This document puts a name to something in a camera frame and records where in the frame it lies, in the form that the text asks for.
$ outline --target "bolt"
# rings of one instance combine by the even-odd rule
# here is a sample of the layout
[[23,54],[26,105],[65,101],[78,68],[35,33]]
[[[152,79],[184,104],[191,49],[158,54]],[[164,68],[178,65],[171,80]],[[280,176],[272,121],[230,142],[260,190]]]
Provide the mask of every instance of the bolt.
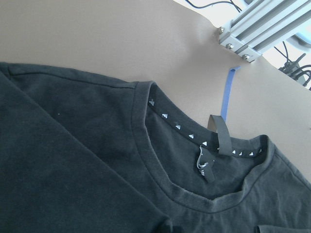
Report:
[[248,60],[250,57],[251,57],[251,56],[248,55],[248,54],[244,54],[244,55],[242,56],[242,58],[243,58],[244,60]]
[[233,44],[227,44],[225,47],[226,47],[227,49],[229,49],[229,50],[231,50],[231,49],[234,48]]
[[224,32],[224,30],[225,29],[223,27],[218,28],[219,35],[221,35]]

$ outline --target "wire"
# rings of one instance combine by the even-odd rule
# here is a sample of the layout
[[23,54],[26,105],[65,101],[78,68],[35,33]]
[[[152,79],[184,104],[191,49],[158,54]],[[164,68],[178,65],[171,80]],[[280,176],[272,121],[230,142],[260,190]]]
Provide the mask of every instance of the wire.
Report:
[[299,74],[297,74],[297,75],[294,77],[294,80],[297,81],[297,80],[299,79],[300,76],[305,75],[305,74],[307,74],[307,73],[309,73],[309,75],[310,75],[310,74],[311,74],[311,70],[305,70],[305,71],[300,72]]
[[234,7],[238,7],[236,4],[234,4],[233,2],[231,1],[217,1],[217,2],[214,2],[214,3],[211,3],[211,4],[208,4],[206,6],[196,6],[196,5],[193,5],[192,2],[190,2],[189,0],[185,0],[187,3],[189,3],[192,7],[196,8],[196,9],[202,9],[202,8],[206,8],[206,7],[209,7],[209,6],[212,6],[212,5],[215,5],[215,4],[219,4],[219,3],[229,3],[231,5],[233,5]]
[[305,81],[305,83],[303,84],[303,86],[307,86],[308,83],[310,82],[311,80],[311,75],[309,74],[309,78]]
[[288,51],[287,51],[287,47],[286,47],[285,42],[284,42],[284,41],[282,41],[282,42],[283,42],[283,45],[284,45],[284,49],[285,49],[285,51],[286,51],[286,64],[288,64],[288,60],[289,60],[289,58],[288,58]]
[[295,62],[293,62],[290,66],[286,67],[286,69],[283,71],[283,73],[288,74],[297,64],[300,62],[300,60],[306,56],[306,54],[302,54]]
[[300,67],[300,68],[298,68],[297,70],[295,70],[293,73],[291,73],[289,76],[292,77],[294,74],[296,74],[296,73],[302,71],[302,69],[308,68],[308,67],[311,67],[311,65],[306,65],[306,66]]
[[287,56],[285,56],[280,50],[277,49],[277,47],[274,47],[279,53],[281,53],[285,58],[287,58]]
[[237,9],[237,11],[240,13],[242,11],[242,9],[240,7],[238,7],[233,0],[230,0],[230,2],[232,2],[234,4],[235,9]]

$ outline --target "beige table surface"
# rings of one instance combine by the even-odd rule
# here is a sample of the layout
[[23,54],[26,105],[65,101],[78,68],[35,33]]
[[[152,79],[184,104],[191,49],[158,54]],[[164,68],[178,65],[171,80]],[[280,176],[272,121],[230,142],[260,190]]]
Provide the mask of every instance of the beige table surface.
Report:
[[173,0],[2,0],[0,61],[154,80],[190,118],[219,115],[228,71],[233,137],[267,134],[311,181],[311,91],[262,57],[218,45],[217,29]]

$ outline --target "blue tape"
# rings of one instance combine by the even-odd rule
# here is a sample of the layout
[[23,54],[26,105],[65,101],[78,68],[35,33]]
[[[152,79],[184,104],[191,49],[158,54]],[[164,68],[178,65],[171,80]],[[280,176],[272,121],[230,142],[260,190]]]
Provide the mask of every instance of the blue tape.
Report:
[[221,116],[223,117],[224,121],[226,121],[226,118],[227,118],[228,104],[229,104],[233,77],[235,75],[235,71],[237,71],[240,68],[241,66],[231,68],[227,76],[227,81],[225,83],[225,92],[224,92],[224,98],[223,98],[223,104],[222,104],[222,111],[221,111]]

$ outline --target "t-shirt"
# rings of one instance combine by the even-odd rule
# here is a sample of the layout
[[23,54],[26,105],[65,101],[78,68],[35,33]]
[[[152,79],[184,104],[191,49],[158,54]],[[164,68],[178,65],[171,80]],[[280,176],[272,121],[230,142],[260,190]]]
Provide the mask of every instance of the t-shirt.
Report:
[[311,233],[311,184],[268,136],[223,154],[154,81],[0,63],[0,99],[0,232]]

